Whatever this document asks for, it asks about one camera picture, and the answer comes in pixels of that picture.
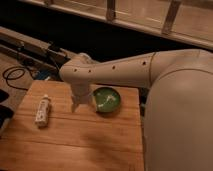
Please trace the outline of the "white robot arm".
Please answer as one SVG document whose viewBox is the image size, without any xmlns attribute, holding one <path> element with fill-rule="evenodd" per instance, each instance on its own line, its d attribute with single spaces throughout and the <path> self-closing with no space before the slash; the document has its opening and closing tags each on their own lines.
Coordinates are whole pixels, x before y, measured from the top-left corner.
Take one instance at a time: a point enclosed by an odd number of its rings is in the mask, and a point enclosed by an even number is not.
<svg viewBox="0 0 213 171">
<path fill-rule="evenodd" d="M 213 171 L 213 52 L 169 50 L 102 63 L 80 53 L 60 77 L 76 106 L 91 101 L 93 83 L 147 88 L 145 171 Z"/>
</svg>

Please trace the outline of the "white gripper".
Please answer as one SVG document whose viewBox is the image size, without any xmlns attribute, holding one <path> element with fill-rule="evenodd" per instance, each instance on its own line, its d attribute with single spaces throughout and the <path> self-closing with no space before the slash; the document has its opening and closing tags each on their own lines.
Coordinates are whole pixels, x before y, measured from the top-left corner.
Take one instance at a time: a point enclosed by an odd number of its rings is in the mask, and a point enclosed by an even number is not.
<svg viewBox="0 0 213 171">
<path fill-rule="evenodd" d="M 92 97 L 91 97 L 92 90 L 89 84 L 72 84 L 71 91 L 72 91 L 72 99 L 74 102 L 71 106 L 72 113 L 75 113 L 79 104 L 88 104 L 88 105 L 92 104 Z"/>
</svg>

